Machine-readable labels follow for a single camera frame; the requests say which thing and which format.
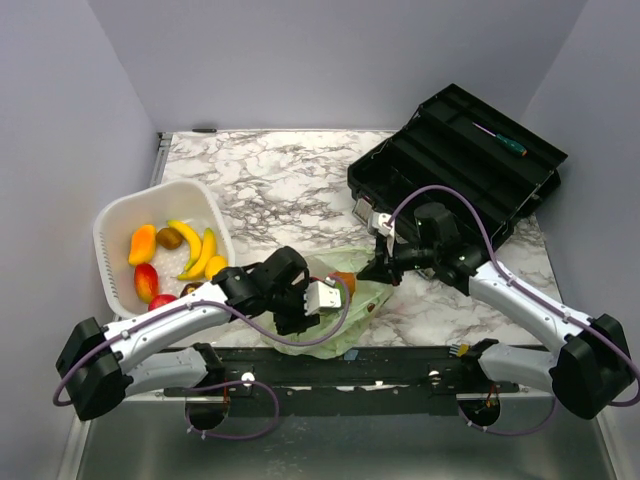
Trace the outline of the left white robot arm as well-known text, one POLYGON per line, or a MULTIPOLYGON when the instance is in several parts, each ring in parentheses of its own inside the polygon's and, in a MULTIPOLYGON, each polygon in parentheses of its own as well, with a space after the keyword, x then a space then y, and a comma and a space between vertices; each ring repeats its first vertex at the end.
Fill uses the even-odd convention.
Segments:
POLYGON ((127 396, 162 388, 214 393, 220 368, 194 348, 165 355, 163 349, 201 330, 270 312, 281 335, 319 322, 324 309, 341 305, 337 290, 310 277, 305 259, 282 247, 265 261, 226 267, 195 291, 137 317, 101 326, 94 318, 71 331, 57 361, 61 383, 82 421, 98 418, 127 396))

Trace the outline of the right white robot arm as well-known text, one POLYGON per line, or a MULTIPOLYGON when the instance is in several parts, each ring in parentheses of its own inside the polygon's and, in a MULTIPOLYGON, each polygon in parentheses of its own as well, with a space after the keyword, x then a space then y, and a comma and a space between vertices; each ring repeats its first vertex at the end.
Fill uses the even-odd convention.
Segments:
POLYGON ((397 286, 405 272, 430 269, 436 278, 482 301, 528 331, 542 349, 483 340, 459 350, 460 379, 480 392, 494 381, 517 383, 552 394, 582 419, 592 419, 639 377, 622 325, 571 309, 541 293, 463 239, 455 216, 440 203, 414 212, 415 242, 399 241, 390 215, 372 211, 367 229, 375 254, 357 277, 397 286))

